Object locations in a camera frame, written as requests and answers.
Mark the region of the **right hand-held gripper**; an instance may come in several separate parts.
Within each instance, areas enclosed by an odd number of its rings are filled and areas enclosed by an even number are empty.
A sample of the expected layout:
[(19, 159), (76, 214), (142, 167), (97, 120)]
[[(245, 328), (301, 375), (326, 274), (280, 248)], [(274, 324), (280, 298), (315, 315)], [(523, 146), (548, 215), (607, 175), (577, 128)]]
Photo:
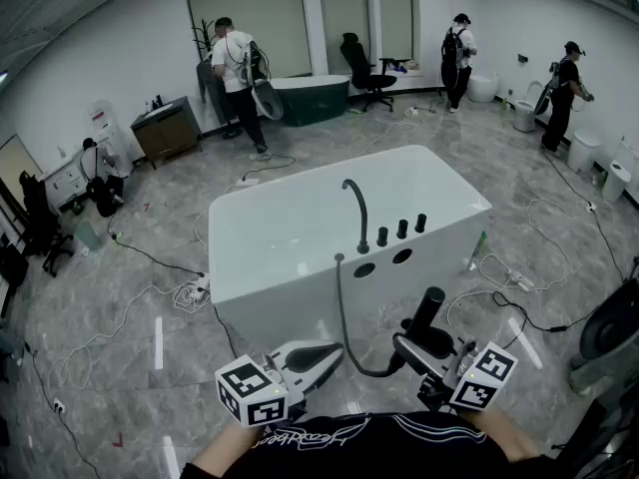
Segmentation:
[(416, 373), (425, 373), (417, 397), (430, 410), (443, 405), (488, 409), (518, 365), (515, 356), (492, 341), (468, 341), (453, 354), (452, 337), (436, 327), (426, 332), (424, 347), (400, 333), (392, 342), (394, 351)]

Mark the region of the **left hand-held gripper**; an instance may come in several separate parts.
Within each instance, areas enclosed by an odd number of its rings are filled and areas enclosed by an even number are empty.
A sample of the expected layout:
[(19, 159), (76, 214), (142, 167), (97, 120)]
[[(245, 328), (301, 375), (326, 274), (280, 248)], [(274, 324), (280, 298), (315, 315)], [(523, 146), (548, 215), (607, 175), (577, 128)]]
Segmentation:
[(215, 372), (218, 396), (243, 427), (281, 422), (304, 402), (303, 392), (320, 388), (342, 360), (338, 342), (290, 341), (273, 352), (275, 364), (291, 374), (288, 384), (277, 368), (266, 370), (245, 354)]

